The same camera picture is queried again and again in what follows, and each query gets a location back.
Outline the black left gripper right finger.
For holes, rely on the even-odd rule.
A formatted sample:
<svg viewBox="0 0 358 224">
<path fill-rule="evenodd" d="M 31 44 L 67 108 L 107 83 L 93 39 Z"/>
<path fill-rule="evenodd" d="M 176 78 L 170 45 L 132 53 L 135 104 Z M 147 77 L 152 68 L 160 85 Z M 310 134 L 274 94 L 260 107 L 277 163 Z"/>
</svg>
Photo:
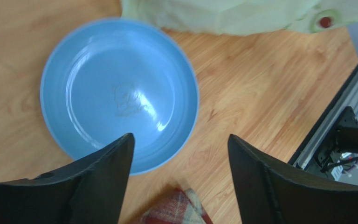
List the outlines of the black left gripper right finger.
<svg viewBox="0 0 358 224">
<path fill-rule="evenodd" d="M 358 185 L 297 169 L 234 134 L 227 146 L 244 224 L 358 224 Z"/>
</svg>

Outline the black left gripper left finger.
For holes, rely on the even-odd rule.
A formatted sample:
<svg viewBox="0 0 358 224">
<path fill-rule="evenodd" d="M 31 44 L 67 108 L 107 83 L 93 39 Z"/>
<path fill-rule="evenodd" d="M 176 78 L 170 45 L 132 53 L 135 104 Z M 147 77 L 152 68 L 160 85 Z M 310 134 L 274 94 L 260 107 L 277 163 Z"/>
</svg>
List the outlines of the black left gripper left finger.
<svg viewBox="0 0 358 224">
<path fill-rule="evenodd" d="M 134 143 L 127 133 L 34 179 L 0 182 L 0 224 L 116 224 Z"/>
</svg>

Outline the blue plastic plate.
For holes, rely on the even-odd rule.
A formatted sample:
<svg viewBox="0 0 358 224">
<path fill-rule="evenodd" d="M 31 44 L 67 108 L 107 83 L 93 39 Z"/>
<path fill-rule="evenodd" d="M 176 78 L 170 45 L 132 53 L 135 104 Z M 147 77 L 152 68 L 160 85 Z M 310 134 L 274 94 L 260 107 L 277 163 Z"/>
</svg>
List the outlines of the blue plastic plate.
<svg viewBox="0 0 358 224">
<path fill-rule="evenodd" d="M 77 28 L 55 47 L 40 103 L 51 136 L 73 160 L 132 133 L 130 174 L 140 175 L 187 143 L 200 96 L 194 69 L 171 37 L 138 21 L 108 18 Z"/>
</svg>

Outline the pale green plastic bag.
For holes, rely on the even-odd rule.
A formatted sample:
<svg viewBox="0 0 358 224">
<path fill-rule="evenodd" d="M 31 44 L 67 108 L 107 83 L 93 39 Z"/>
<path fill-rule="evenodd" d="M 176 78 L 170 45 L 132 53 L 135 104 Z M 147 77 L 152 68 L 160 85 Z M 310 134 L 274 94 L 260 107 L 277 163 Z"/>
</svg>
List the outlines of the pale green plastic bag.
<svg viewBox="0 0 358 224">
<path fill-rule="evenodd" d="M 247 36 L 318 33 L 358 22 L 358 0 L 123 0 L 122 16 L 158 28 Z"/>
</svg>

